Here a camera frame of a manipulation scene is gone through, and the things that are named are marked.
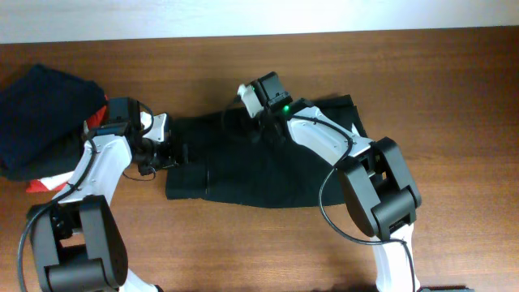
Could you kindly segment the black shorts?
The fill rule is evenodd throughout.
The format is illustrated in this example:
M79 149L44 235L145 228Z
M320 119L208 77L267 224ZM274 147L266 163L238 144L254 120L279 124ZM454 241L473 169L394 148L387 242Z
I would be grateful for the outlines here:
M343 203L331 165L290 140L237 141L249 121L231 109L173 122L173 133L189 148L189 162L167 171L169 200L203 199L259 208L315 207L322 183L330 192L324 205Z

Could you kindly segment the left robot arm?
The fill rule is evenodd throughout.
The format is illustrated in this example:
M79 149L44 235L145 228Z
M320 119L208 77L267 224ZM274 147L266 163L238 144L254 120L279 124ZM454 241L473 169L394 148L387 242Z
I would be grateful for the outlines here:
M27 244L43 291L161 291L130 269L110 203L130 164L137 165L141 182L151 181L157 171L186 163L187 149L174 142L167 113L154 114L130 97L109 100L107 113L105 122L86 133L66 186L29 209L17 251L22 291Z

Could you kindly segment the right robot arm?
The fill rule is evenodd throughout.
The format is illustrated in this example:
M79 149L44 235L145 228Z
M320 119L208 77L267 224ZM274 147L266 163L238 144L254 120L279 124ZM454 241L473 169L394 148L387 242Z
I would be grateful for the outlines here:
M272 127L288 140L308 148L331 166L341 184L350 218L364 238L355 238L320 213L341 237L370 246L378 291L422 291L414 267L412 237L422 197L397 143L374 141L355 127L343 127L320 107L294 100L270 72L239 86L237 95L262 128Z

